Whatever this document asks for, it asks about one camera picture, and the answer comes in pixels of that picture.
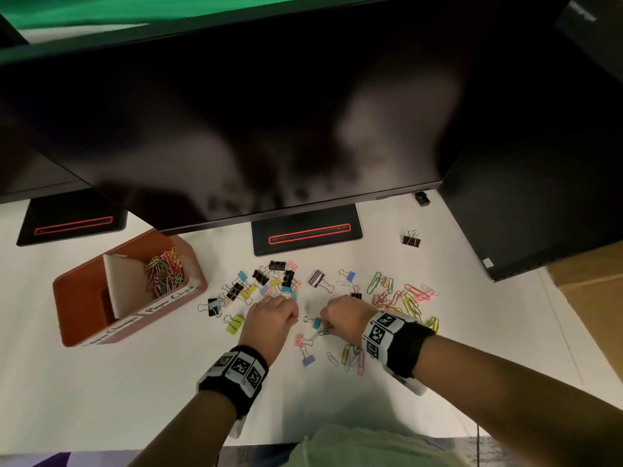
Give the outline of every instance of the black monitor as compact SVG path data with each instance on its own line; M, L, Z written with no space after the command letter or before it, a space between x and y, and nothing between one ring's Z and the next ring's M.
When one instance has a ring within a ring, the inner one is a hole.
M0 121L166 234L436 188L480 60L555 18L533 1L299 0L16 47Z

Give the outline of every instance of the left hand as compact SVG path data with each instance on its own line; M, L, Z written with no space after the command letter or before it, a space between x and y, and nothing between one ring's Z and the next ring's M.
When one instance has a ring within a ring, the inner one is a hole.
M255 349L270 367L281 352L290 328L298 321L296 301L281 295L276 298L267 296L249 309L238 345Z

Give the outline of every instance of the forearm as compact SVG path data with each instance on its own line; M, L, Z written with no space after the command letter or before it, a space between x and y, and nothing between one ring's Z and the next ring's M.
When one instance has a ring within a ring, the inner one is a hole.
M130 467L212 466L236 421L236 409L224 395L197 393Z
M432 336L413 376L537 464L610 464L620 456L623 412L521 365Z

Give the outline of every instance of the hand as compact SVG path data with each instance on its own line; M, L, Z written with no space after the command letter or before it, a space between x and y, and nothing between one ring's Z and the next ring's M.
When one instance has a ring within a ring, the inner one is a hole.
M325 328L329 328L329 325L333 327L331 334L361 346L361 335L370 318L377 313L376 307L359 298L340 296L326 304L320 311L320 319Z
M290 328L297 321L299 306L296 301L284 296L267 296L249 309L238 345L255 349L270 367L281 352Z

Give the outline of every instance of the red led strip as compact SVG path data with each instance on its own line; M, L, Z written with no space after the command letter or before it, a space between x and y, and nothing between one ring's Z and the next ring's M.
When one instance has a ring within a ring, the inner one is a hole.
M347 226L348 228L344 229L344 230L340 230L340 231L332 231L332 232L326 232L326 233L323 233L323 234L317 234L317 235L314 235L314 236L305 236L305 237L301 237L301 238L295 237L296 235L300 235L300 234L313 233L314 231L331 230L331 229L335 229L335 228L340 228L342 226ZM330 236L332 234L349 233L350 231L351 231L351 225L349 223L344 223L344 224L338 224L338 225L335 225L335 226L327 226L327 227L324 227L324 228L307 229L305 231L297 231L295 233L279 234L279 235L276 235L276 236L271 236L271 237L269 237L269 244L270 245L284 244L284 243L292 242L292 241L302 241L303 239L313 239L313 238L319 238L319 237L322 237L322 236ZM281 237L285 237L285 236L292 236L292 239L288 239L286 241L272 242L273 239L281 238Z
M52 226L43 226L40 228L35 228L35 236L40 236L42 234L62 233L65 231L73 231L74 229L92 228L93 226L103 226L106 224L111 224L112 222L113 222L113 217L106 216L105 218L95 218L92 220L74 221L73 223L63 223L63 224L55 224ZM53 229L53 228L61 228L65 226L73 226L73 227L64 228L64 229Z

